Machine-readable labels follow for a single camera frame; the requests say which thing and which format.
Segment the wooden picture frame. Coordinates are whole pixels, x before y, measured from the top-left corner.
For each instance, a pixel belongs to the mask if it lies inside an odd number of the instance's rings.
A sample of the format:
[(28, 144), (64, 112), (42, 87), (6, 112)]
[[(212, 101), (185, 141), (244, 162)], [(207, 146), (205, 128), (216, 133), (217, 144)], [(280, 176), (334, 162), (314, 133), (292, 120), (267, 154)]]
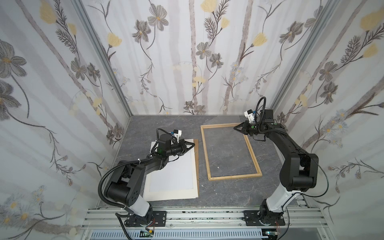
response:
[(207, 148), (207, 141), (206, 141), (204, 130), (207, 130), (207, 129), (221, 129), (221, 128), (234, 128), (234, 127), (236, 127), (238, 125), (240, 125), (240, 123), (201, 125), (201, 134), (202, 134), (204, 155), (205, 155), (207, 175), (208, 175), (208, 180), (209, 181), (224, 181), (224, 180), (238, 180), (238, 179), (248, 179), (248, 178), (260, 178), (260, 177), (263, 176), (263, 173), (261, 171), (260, 165), (259, 165), (259, 163), (257, 161), (257, 158), (255, 156), (254, 150), (253, 150), (253, 148), (251, 146), (251, 142), (250, 142), (249, 138), (246, 137), (245, 135), (244, 135), (245, 143), (247, 145), (248, 151), (250, 153), (250, 156), (252, 158), (254, 167), (255, 167), (257, 172), (255, 174), (244, 174), (244, 175), (223, 176), (223, 177), (213, 177), (212, 174), (211, 174), (209, 155), (208, 155), (208, 148)]

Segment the white mat photo sheet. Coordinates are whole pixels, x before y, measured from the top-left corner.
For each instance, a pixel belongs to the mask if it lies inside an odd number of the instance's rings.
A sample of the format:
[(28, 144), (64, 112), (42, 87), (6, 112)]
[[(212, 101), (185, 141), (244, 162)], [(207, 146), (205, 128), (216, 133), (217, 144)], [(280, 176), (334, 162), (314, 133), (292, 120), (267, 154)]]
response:
[(195, 149), (171, 156), (166, 166), (146, 175), (143, 198), (147, 202), (196, 199), (199, 196)]

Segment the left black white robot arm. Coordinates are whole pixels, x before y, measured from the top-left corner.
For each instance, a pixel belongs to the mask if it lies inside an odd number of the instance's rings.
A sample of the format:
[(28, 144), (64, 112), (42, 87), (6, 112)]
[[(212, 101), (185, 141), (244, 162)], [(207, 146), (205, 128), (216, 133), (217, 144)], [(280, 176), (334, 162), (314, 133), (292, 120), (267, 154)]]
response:
[(98, 185), (100, 199), (128, 212), (127, 215), (116, 214), (125, 227), (153, 226), (156, 220), (153, 206), (140, 195), (145, 176), (162, 170), (170, 157), (179, 158), (194, 147), (195, 143), (178, 137), (175, 131), (157, 135), (146, 158), (120, 161), (102, 176)]

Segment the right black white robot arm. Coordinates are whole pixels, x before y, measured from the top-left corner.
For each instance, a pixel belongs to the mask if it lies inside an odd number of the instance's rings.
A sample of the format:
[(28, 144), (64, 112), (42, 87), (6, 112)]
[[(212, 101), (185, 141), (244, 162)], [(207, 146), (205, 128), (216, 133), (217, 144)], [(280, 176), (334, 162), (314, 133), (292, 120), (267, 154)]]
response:
[(254, 218), (257, 225), (285, 225), (283, 214), (297, 195), (312, 189), (317, 184), (319, 158), (302, 149), (288, 134), (286, 128), (273, 119), (272, 110), (244, 113), (247, 120), (234, 127), (243, 135), (254, 137), (264, 135), (270, 139), (284, 157), (280, 170), (280, 184), (274, 193), (263, 200)]

